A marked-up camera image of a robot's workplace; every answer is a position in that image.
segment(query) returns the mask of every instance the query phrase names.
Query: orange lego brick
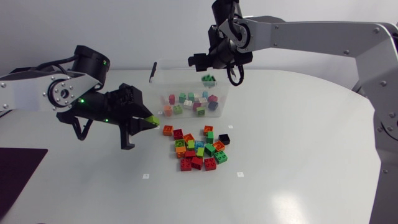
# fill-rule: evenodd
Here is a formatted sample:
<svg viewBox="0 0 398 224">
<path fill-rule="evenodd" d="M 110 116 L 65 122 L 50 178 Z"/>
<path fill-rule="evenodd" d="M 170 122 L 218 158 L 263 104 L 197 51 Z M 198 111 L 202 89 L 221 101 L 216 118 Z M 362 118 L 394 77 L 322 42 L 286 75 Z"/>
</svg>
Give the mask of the orange lego brick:
<svg viewBox="0 0 398 224">
<path fill-rule="evenodd" d="M 171 116 L 172 115 L 172 107 L 170 105 L 165 105 L 164 106 L 164 114 L 166 116 Z"/>
<path fill-rule="evenodd" d="M 163 134 L 166 136 L 172 136 L 173 135 L 173 126 L 165 125 L 163 128 Z"/>
<path fill-rule="evenodd" d="M 212 126 L 205 126 L 205 128 L 203 129 L 203 135 L 207 136 L 207 132 L 209 131 L 213 131 L 213 127 Z"/>
<path fill-rule="evenodd" d="M 185 157 L 185 152 L 187 148 L 185 146 L 180 146 L 175 148 L 175 153 L 177 154 L 177 158 Z"/>
<path fill-rule="evenodd" d="M 221 141 L 215 142 L 213 144 L 213 146 L 216 148 L 217 152 L 224 151 L 224 149 L 225 149 L 225 146 L 224 146 L 224 144 Z"/>
<path fill-rule="evenodd" d="M 184 135 L 184 140 L 185 140 L 185 142 L 188 144 L 188 141 L 189 140 L 195 140 L 194 138 L 193 138 L 193 136 L 192 136 L 192 134 L 186 134 L 186 135 Z"/>
</svg>

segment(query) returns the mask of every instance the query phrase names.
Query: white lego brick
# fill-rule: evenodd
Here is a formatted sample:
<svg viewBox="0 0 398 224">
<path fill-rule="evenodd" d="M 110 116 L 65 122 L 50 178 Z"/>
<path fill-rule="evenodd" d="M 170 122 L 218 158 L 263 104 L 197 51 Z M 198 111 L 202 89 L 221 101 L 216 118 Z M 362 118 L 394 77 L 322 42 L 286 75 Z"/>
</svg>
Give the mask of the white lego brick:
<svg viewBox="0 0 398 224">
<path fill-rule="evenodd" d="M 192 109 L 192 100 L 185 100 L 184 101 L 184 108 L 186 108 L 186 109 Z"/>
</svg>

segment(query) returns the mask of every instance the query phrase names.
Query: red lego brick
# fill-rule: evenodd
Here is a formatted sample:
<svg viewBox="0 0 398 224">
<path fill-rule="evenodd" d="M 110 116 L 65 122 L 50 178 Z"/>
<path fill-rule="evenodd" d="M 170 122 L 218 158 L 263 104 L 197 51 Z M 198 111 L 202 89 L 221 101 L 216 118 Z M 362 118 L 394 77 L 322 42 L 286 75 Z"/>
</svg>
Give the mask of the red lego brick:
<svg viewBox="0 0 398 224">
<path fill-rule="evenodd" d="M 173 135 L 173 126 L 165 125 L 163 128 L 163 134 L 166 136 L 172 136 Z"/>
<path fill-rule="evenodd" d="M 213 131 L 213 127 L 212 126 L 205 126 L 205 128 L 203 129 L 203 135 L 207 136 L 207 132 L 209 131 Z"/>
<path fill-rule="evenodd" d="M 170 96 L 169 96 L 169 103 L 170 103 L 171 105 L 174 105 L 174 104 L 175 104 L 175 96 L 174 96 L 174 95 L 170 95 Z"/>
<path fill-rule="evenodd" d="M 217 141 L 217 142 L 213 143 L 213 146 L 216 148 L 217 152 L 224 151 L 224 149 L 225 149 L 225 146 L 221 141 Z"/>
<path fill-rule="evenodd" d="M 197 154 L 196 154 L 195 150 L 191 150 L 191 151 L 186 151 L 186 152 L 185 152 L 185 157 L 186 157 L 187 159 L 192 159 L 192 158 L 194 158 L 196 155 L 197 155 Z"/>
<path fill-rule="evenodd" d="M 182 159 L 181 171 L 190 171 L 190 170 L 192 170 L 191 159 Z"/>
<path fill-rule="evenodd" d="M 174 140 L 183 139 L 183 134 L 181 129 L 177 129 L 173 131 Z"/>
<path fill-rule="evenodd" d="M 201 166 L 203 165 L 203 158 L 193 157 L 191 160 L 191 166 L 195 169 L 201 170 Z"/>
<path fill-rule="evenodd" d="M 188 144 L 188 141 L 189 140 L 195 140 L 194 138 L 193 138 L 193 136 L 192 136 L 192 134 L 186 134 L 186 135 L 184 135 L 184 140 L 185 140 L 185 142 Z"/>
<path fill-rule="evenodd" d="M 206 171 L 215 170 L 217 168 L 216 160 L 214 158 L 205 159 Z"/>
</svg>

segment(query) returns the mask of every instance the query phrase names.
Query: cable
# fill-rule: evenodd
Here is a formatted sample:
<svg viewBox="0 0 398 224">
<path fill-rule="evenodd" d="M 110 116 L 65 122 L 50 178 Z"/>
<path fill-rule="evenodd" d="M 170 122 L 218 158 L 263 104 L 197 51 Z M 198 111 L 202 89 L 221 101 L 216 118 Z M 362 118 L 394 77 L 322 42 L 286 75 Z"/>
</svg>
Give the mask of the cable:
<svg viewBox="0 0 398 224">
<path fill-rule="evenodd" d="M 236 83 L 236 82 L 234 82 L 234 80 L 232 80 L 232 77 L 231 77 L 231 64 L 227 64 L 227 66 L 226 66 L 226 74 L 228 76 L 229 82 L 233 86 L 238 86 L 243 83 L 243 78 L 244 78 L 243 65 L 238 65 L 238 70 L 239 70 L 239 74 L 241 77 L 239 78 L 239 81 Z"/>
</svg>

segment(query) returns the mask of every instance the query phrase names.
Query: pile of blocks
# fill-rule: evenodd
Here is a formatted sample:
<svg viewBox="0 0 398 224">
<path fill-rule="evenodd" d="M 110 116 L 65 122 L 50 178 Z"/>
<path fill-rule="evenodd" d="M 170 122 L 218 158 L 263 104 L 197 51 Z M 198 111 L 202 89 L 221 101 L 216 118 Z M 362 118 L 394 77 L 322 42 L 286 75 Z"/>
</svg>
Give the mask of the pile of blocks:
<svg viewBox="0 0 398 224">
<path fill-rule="evenodd" d="M 205 141 L 196 141 L 192 134 L 184 135 L 181 129 L 174 130 L 173 126 L 165 125 L 163 135 L 173 136 L 175 141 L 175 153 L 181 163 L 181 171 L 190 171 L 192 167 L 201 170 L 203 163 L 205 170 L 215 170 L 217 164 L 226 162 L 228 157 L 225 154 L 225 146 L 230 143 L 227 134 L 220 134 L 218 140 L 214 142 L 214 132 L 212 126 L 205 126 L 203 135 Z"/>
</svg>

